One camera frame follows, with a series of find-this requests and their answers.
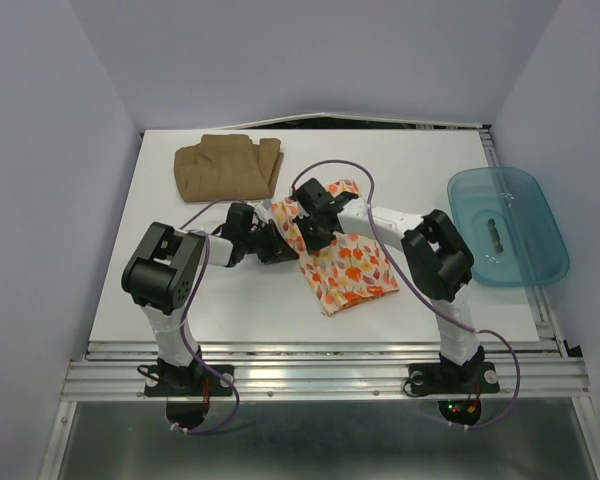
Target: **screw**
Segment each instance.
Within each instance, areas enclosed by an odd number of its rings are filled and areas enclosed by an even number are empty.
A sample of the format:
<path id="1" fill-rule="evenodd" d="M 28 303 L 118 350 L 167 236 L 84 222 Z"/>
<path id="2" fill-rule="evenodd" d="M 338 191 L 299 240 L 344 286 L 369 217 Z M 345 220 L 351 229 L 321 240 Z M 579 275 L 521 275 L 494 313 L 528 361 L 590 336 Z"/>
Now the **screw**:
<path id="1" fill-rule="evenodd" d="M 484 372 L 484 379 L 487 381 L 488 384 L 495 385 L 496 383 L 498 383 L 498 374 L 493 370 L 487 370 L 486 372 Z"/>

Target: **folded cloth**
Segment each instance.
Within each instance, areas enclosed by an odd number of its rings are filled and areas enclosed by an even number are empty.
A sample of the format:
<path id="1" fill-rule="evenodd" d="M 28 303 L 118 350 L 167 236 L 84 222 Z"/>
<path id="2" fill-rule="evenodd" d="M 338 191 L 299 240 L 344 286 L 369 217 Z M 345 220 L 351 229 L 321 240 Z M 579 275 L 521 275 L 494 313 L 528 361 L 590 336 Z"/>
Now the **folded cloth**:
<path id="1" fill-rule="evenodd" d="M 327 189 L 360 194 L 352 180 L 340 180 Z M 359 235 L 335 233 L 331 246 L 309 255 L 298 226 L 298 204 L 289 198 L 274 203 L 271 211 L 286 242 L 300 257 L 300 270 L 317 295 L 328 316 L 387 293 L 397 292 L 389 260 L 375 240 Z"/>
<path id="2" fill-rule="evenodd" d="M 198 145 L 176 152 L 176 185 L 185 202 L 271 198 L 282 156 L 277 138 L 254 145 L 247 135 L 203 135 Z"/>

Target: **black mounting base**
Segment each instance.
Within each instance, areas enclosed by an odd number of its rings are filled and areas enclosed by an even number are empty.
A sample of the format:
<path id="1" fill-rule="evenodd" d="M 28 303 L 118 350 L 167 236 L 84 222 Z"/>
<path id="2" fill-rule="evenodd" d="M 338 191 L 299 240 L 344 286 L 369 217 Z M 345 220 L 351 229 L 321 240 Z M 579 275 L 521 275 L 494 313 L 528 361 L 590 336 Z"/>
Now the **black mounting base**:
<path id="1" fill-rule="evenodd" d="M 213 369 L 220 375 L 228 374 L 233 378 L 233 365 L 214 365 Z M 151 365 L 147 370 L 151 375 L 158 375 L 160 368 L 158 365 Z M 155 385 L 150 386 L 154 382 L 148 380 L 144 386 L 144 395 L 145 397 L 202 397 L 207 379 L 209 380 L 209 385 L 211 387 L 211 397 L 230 397 L 233 395 L 231 388 L 229 388 L 226 383 L 221 385 L 220 380 L 215 375 L 211 375 L 204 369 L 202 370 L 202 375 L 198 382 L 182 387 L 174 386 L 172 383 L 167 382 L 157 382 Z"/>
<path id="2" fill-rule="evenodd" d="M 414 397 L 427 395 L 469 394 L 480 392 L 498 393 L 500 384 L 496 369 L 491 362 L 482 362 L 475 367 L 475 375 L 468 381 L 459 381 L 457 371 L 442 363 L 414 363 L 409 365 L 409 378 L 405 381 L 405 393 Z"/>

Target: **teal plastic bin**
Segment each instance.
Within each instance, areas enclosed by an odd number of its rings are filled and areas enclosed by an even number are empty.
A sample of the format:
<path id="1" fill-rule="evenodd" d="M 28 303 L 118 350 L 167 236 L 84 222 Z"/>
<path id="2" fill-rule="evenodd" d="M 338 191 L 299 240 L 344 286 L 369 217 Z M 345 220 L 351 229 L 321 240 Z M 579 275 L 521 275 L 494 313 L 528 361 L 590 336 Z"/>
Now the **teal plastic bin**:
<path id="1" fill-rule="evenodd" d="M 494 287 L 557 282 L 569 254 L 538 182 L 517 168 L 477 168 L 447 186 L 458 231 L 475 257 L 474 278 Z"/>

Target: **gray floor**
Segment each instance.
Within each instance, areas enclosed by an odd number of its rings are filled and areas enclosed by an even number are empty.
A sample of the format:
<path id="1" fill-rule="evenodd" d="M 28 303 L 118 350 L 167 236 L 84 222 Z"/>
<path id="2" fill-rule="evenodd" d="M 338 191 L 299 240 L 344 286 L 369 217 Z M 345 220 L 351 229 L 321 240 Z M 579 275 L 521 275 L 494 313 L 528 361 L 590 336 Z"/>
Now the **gray floor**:
<path id="1" fill-rule="evenodd" d="M 485 405 L 488 418 L 502 401 Z M 226 414 L 223 405 L 210 414 Z M 161 403 L 87 403 L 62 479 L 588 479 L 569 400 L 520 401 L 480 432 L 426 415 L 435 402 L 243 405 L 228 433 L 170 432 Z"/>

